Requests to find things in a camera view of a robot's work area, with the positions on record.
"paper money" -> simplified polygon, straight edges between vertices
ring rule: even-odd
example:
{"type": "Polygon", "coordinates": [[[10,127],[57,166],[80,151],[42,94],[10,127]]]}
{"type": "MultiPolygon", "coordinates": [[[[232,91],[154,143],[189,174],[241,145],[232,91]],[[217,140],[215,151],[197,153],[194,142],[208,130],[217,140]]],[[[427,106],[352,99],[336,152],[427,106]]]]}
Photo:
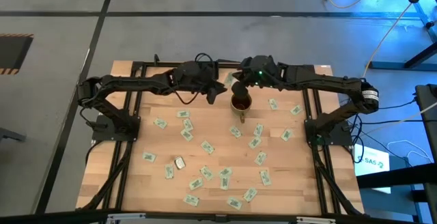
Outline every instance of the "paper money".
{"type": "Polygon", "coordinates": [[[272,108],[272,110],[278,109],[278,102],[274,98],[269,99],[268,103],[270,104],[270,108],[272,108]]]}
{"type": "Polygon", "coordinates": [[[220,189],[227,190],[229,188],[229,176],[220,178],[220,189]]]}
{"type": "Polygon", "coordinates": [[[195,190],[199,188],[200,186],[203,186],[203,180],[202,178],[197,178],[196,180],[193,180],[190,182],[190,190],[195,190]]]}
{"type": "Polygon", "coordinates": [[[296,107],[294,107],[293,109],[290,110],[290,112],[291,112],[293,115],[297,115],[297,114],[299,114],[301,111],[302,111],[302,107],[300,107],[299,104],[296,105],[296,107]]]}
{"type": "Polygon", "coordinates": [[[180,131],[180,134],[187,140],[187,141],[190,141],[191,139],[193,139],[194,138],[194,136],[192,135],[192,134],[190,134],[190,132],[189,131],[187,131],[187,130],[182,130],[182,131],[180,131]]]}
{"type": "Polygon", "coordinates": [[[191,131],[193,129],[193,124],[191,123],[190,119],[184,120],[184,127],[185,127],[185,130],[187,130],[187,131],[191,131]]]}
{"type": "Polygon", "coordinates": [[[251,142],[249,142],[249,147],[255,149],[255,147],[257,147],[260,143],[261,143],[261,138],[255,137],[252,139],[251,142]]]}
{"type": "Polygon", "coordinates": [[[233,81],[234,81],[234,77],[232,76],[232,72],[229,72],[227,73],[227,76],[223,84],[225,84],[225,87],[230,87],[233,81]]]}
{"type": "Polygon", "coordinates": [[[268,175],[267,170],[262,170],[259,172],[259,174],[261,176],[262,184],[264,186],[270,186],[272,184],[272,182],[270,181],[270,176],[268,175]]]}
{"type": "Polygon", "coordinates": [[[222,170],[218,173],[218,176],[220,176],[220,178],[228,177],[231,175],[232,175],[232,168],[231,167],[224,168],[224,170],[222,170]]]}
{"type": "Polygon", "coordinates": [[[205,177],[206,180],[212,180],[212,171],[210,171],[210,169],[208,169],[208,167],[203,167],[200,169],[200,173],[205,177]]]}
{"type": "Polygon", "coordinates": [[[204,141],[201,145],[200,145],[208,154],[211,154],[214,151],[214,148],[212,147],[212,145],[210,143],[208,143],[207,141],[204,141]]]}
{"type": "Polygon", "coordinates": [[[238,130],[237,127],[232,126],[229,131],[231,131],[231,134],[233,134],[235,136],[235,138],[238,138],[242,135],[242,133],[238,130]]]}
{"type": "Polygon", "coordinates": [[[190,117],[190,111],[178,111],[178,118],[190,117]]]}
{"type": "Polygon", "coordinates": [[[227,202],[227,204],[229,204],[230,206],[236,208],[237,210],[240,210],[241,206],[243,205],[235,197],[229,197],[226,202],[227,202]]]}
{"type": "Polygon", "coordinates": [[[189,205],[192,205],[194,207],[197,207],[197,204],[199,204],[199,198],[195,197],[193,195],[187,194],[184,198],[184,202],[186,202],[189,205]]]}
{"type": "Polygon", "coordinates": [[[173,173],[173,165],[165,165],[165,178],[166,179],[173,179],[174,173],[173,173]]]}
{"type": "Polygon", "coordinates": [[[258,193],[257,189],[251,187],[243,195],[243,198],[249,203],[250,201],[252,201],[252,199],[256,196],[257,193],[258,193]]]}
{"type": "Polygon", "coordinates": [[[267,158],[267,153],[259,152],[257,158],[255,159],[255,163],[261,166],[266,158],[267,158]]]}
{"type": "Polygon", "coordinates": [[[164,129],[165,126],[167,125],[167,122],[165,120],[160,119],[160,118],[156,118],[156,120],[153,123],[162,129],[164,129]]]}
{"type": "Polygon", "coordinates": [[[156,155],[149,153],[149,152],[143,152],[143,159],[148,160],[149,162],[153,163],[155,161],[156,155]]]}
{"type": "Polygon", "coordinates": [[[285,129],[284,133],[281,135],[281,139],[284,141],[288,141],[290,137],[293,135],[293,132],[291,129],[285,129]]]}
{"type": "Polygon", "coordinates": [[[257,124],[257,127],[255,128],[255,131],[253,132],[253,134],[256,137],[260,137],[263,129],[264,129],[264,126],[262,126],[261,124],[257,124]]]}

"wooden tabletop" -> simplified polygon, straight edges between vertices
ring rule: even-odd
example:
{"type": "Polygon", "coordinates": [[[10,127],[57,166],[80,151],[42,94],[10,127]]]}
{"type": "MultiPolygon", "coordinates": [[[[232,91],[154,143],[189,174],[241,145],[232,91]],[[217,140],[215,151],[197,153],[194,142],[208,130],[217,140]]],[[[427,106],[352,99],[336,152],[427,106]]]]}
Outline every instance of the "wooden tabletop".
{"type": "MultiPolygon", "coordinates": [[[[131,61],[115,61],[111,74],[114,76],[129,76],[131,61]]],[[[146,76],[161,73],[168,68],[147,68],[146,76]]],[[[320,74],[332,74],[330,66],[316,66],[320,74]]],[[[228,72],[234,69],[220,69],[218,81],[224,82],[228,72]]],[[[305,142],[303,120],[305,111],[292,115],[290,109],[296,105],[304,107],[302,92],[282,91],[269,88],[249,88],[253,99],[251,110],[246,115],[246,122],[240,123],[239,118],[230,109],[232,92],[228,89],[217,96],[213,105],[206,101],[205,96],[198,96],[190,105],[183,105],[176,95],[155,96],[145,92],[141,99],[140,132],[132,149],[122,210],[144,212],[183,212],[183,213],[238,213],[238,214],[308,214],[319,215],[320,205],[315,181],[315,172],[311,151],[305,142]],[[279,110],[273,111],[268,99],[278,101],[279,110]],[[194,130],[194,139],[187,142],[180,134],[184,128],[183,118],[177,118],[176,113],[189,110],[194,130]],[[168,122],[163,130],[153,124],[157,118],[168,122]],[[262,143],[252,150],[248,143],[253,138],[257,123],[264,125],[262,143]],[[229,131],[231,126],[237,126],[242,136],[236,139],[229,131]],[[280,138],[286,128],[293,131],[293,137],[284,142],[280,138]],[[200,146],[207,140],[215,151],[209,155],[200,146]],[[267,159],[262,166],[254,163],[257,154],[267,153],[267,159]],[[142,158],[143,152],[156,155],[154,163],[142,158]],[[165,165],[173,163],[176,156],[182,156],[186,167],[177,170],[173,179],[165,179],[165,165]],[[208,166],[214,173],[211,181],[203,179],[203,187],[191,191],[189,182],[202,177],[199,170],[208,166]],[[232,167],[233,174],[229,190],[220,189],[218,172],[225,167],[232,167]],[[268,170],[272,184],[264,186],[259,172],[268,170]],[[255,187],[258,194],[251,203],[242,196],[250,187],[255,187]],[[200,198],[197,207],[183,202],[189,193],[200,198]],[[226,204],[228,197],[239,199],[243,205],[240,211],[226,204]]],[[[315,108],[312,92],[310,101],[313,115],[315,108]]],[[[107,99],[121,108],[125,93],[111,94],[107,99]]],[[[189,100],[192,94],[181,92],[184,100],[189,100]]],[[[339,106],[336,94],[320,92],[323,112],[331,112],[339,106]]],[[[97,193],[107,178],[114,142],[103,142],[94,148],[89,155],[85,169],[81,191],[76,206],[81,207],[97,193]]],[[[341,147],[330,147],[335,179],[346,197],[354,207],[363,211],[361,196],[354,175],[354,165],[350,155],[341,147]]],[[[118,182],[114,185],[111,206],[115,203],[118,182]]],[[[328,209],[333,211],[329,187],[325,183],[328,209]]]]}

